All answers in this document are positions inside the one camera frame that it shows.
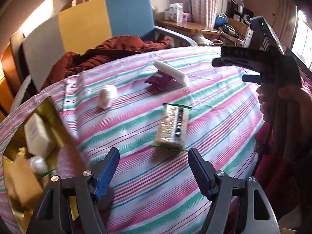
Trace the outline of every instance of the yellow sponge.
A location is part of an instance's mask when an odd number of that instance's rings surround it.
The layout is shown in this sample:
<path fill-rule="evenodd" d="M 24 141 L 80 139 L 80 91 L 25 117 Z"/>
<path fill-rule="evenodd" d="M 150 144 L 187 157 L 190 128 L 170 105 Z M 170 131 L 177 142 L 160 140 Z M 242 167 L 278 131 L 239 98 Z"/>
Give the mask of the yellow sponge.
<path fill-rule="evenodd" d="M 7 175 L 10 176 L 9 178 L 12 181 L 9 185 L 13 186 L 7 187 L 7 189 L 15 191 L 22 206 L 35 208 L 43 193 L 43 188 L 38 182 L 35 174 L 32 173 L 24 156 L 17 157 L 17 159 L 7 168 Z"/>

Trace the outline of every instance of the sunlight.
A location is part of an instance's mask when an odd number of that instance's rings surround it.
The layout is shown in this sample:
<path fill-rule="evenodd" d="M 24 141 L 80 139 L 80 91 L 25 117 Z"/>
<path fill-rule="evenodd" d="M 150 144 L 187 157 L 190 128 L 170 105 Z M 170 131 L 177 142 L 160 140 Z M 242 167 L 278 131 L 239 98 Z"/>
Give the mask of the sunlight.
<path fill-rule="evenodd" d="M 301 19 L 304 22 L 307 21 L 306 16 L 303 14 L 303 12 L 301 10 L 298 11 L 298 18 Z"/>
<path fill-rule="evenodd" d="M 25 37 L 30 34 L 37 26 L 48 20 L 54 14 L 53 0 L 45 0 L 34 10 L 20 27 Z"/>

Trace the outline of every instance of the white pearl ball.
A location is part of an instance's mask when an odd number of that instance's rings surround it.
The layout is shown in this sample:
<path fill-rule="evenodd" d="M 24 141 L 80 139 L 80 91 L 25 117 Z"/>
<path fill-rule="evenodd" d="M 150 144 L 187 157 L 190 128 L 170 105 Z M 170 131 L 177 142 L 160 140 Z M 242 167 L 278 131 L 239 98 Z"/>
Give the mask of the white pearl ball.
<path fill-rule="evenodd" d="M 107 84 L 99 90 L 98 104 L 101 108 L 107 109 L 113 105 L 113 102 L 118 98 L 117 88 Z"/>
<path fill-rule="evenodd" d="M 35 174 L 43 174 L 48 171 L 48 166 L 43 157 L 34 156 L 28 160 L 28 164 L 32 172 Z"/>

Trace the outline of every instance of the gold foil box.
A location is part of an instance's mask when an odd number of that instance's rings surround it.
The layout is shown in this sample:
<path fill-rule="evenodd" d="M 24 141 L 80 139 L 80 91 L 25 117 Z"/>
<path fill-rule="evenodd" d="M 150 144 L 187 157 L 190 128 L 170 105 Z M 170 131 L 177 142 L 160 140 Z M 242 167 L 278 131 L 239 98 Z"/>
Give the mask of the gold foil box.
<path fill-rule="evenodd" d="M 6 185 L 6 170 L 7 167 L 12 164 L 15 159 L 19 148 L 26 147 L 26 138 L 24 133 L 24 125 L 29 118 L 37 113 L 44 121 L 46 127 L 51 132 L 53 140 L 56 142 L 56 147 L 52 153 L 46 159 L 46 164 L 49 170 L 57 168 L 58 152 L 63 146 L 73 145 L 71 136 L 66 131 L 57 110 L 55 109 L 54 102 L 51 97 L 45 99 L 21 124 L 16 133 L 13 135 L 11 141 L 7 145 L 3 155 L 3 172 L 4 172 L 4 184 Z M 27 231 L 30 217 L 32 215 L 32 209 L 22 207 L 20 202 L 7 196 L 12 213 L 18 223 L 18 227 L 24 234 Z M 75 219 L 78 216 L 77 205 L 75 197 L 70 197 L 72 217 Z"/>

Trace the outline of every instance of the tissue box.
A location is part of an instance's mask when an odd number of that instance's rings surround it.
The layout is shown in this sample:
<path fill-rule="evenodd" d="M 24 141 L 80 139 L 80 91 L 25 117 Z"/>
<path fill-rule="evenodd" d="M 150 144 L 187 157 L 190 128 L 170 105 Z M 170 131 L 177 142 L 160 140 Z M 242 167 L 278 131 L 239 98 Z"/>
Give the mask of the tissue box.
<path fill-rule="evenodd" d="M 34 156 L 46 159 L 55 147 L 41 117 L 34 113 L 24 125 L 27 150 Z"/>
<path fill-rule="evenodd" d="M 182 23 L 183 20 L 183 5 L 181 3 L 173 3 L 170 4 L 169 7 L 169 15 L 170 19 L 177 22 Z"/>
<path fill-rule="evenodd" d="M 192 17 L 191 13 L 183 13 L 182 21 L 183 22 L 191 22 L 191 17 Z"/>

